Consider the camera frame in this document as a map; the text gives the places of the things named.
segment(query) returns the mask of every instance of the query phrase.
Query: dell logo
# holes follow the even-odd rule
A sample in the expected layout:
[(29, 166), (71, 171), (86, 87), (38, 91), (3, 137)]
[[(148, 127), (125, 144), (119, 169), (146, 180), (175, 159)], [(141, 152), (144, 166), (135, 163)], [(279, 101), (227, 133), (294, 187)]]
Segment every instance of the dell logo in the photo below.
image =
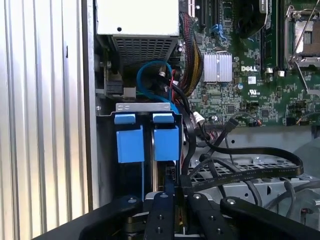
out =
[(241, 72), (258, 72), (256, 66), (241, 66)]

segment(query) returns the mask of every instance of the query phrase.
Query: yellow wire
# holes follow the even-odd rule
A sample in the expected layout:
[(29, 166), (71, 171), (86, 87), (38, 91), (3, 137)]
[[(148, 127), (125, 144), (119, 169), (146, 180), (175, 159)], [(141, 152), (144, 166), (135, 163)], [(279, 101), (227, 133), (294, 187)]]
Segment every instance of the yellow wire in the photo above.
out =
[(197, 44), (195, 41), (193, 41), (193, 49), (194, 49), (194, 68), (193, 68), (193, 73), (191, 77), (191, 83), (190, 83), (190, 88), (187, 91), (187, 96), (190, 96), (192, 94), (192, 91), (197, 85), (197, 76), (199, 73), (199, 54), (197, 51)]

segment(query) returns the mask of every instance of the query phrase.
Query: motherboard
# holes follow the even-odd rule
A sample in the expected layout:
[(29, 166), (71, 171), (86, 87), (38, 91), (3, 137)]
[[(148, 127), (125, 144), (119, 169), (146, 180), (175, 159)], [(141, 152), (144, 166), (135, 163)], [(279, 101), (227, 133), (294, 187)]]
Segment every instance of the motherboard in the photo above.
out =
[[(262, 28), (259, 20), (251, 22), (257, 27), (253, 35), (240, 29), (246, 27), (240, 19), (247, 11), (241, 1), (180, 2), (194, 17), (195, 39), (204, 61), (203, 76), (189, 103), (206, 118), (207, 125), (223, 125), (235, 113), (246, 112), (260, 119), (262, 126), (294, 126), (304, 115), (320, 111), (320, 6), (298, 43), (296, 58), (301, 59), (296, 65), (300, 67), (290, 66), (286, 59), (316, 1), (266, 1), (266, 21)], [(290, 9), (295, 12), (287, 19)], [(180, 40), (181, 63), (183, 44)], [(247, 116), (237, 120), (240, 126), (255, 126)], [(319, 125), (320, 116), (300, 119), (298, 124)]]

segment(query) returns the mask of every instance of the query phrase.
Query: ribbed metal side panel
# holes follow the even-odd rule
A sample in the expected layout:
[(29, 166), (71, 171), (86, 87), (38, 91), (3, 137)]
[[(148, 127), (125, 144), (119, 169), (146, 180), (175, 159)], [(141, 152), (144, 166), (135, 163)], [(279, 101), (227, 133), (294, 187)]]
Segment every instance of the ribbed metal side panel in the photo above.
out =
[(0, 239), (88, 211), (81, 1), (0, 0)]
[(231, 53), (205, 53), (203, 58), (203, 81), (205, 83), (229, 83), (232, 81)]

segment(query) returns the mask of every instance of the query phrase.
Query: capacitor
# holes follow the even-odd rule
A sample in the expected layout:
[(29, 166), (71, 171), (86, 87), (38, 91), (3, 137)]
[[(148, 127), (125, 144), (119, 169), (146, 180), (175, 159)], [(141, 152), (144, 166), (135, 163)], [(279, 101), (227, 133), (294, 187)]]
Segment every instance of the capacitor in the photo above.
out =
[(244, 85), (242, 83), (238, 83), (234, 88), (237, 91), (242, 91), (242, 89), (244, 89)]

